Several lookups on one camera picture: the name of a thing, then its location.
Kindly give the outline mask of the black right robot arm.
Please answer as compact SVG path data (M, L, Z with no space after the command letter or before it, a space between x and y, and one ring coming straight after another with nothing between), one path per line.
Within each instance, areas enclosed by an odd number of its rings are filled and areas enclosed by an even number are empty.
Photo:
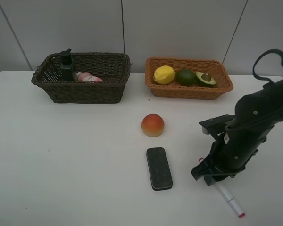
M279 122L283 122L283 79L244 95L237 102L234 115L200 122L215 141L208 156L192 169L192 176L195 180L204 178L209 186L235 177L245 170L248 161Z

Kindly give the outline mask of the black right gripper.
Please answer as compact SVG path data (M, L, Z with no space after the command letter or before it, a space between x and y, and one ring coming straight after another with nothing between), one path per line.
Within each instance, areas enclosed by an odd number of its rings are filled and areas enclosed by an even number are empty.
M222 115L199 122L202 132L215 141L210 152L191 171L195 180L201 177L208 186L235 177L245 170L248 161L257 154L258 147L266 142L273 125L245 129L232 129L237 125L234 115Z

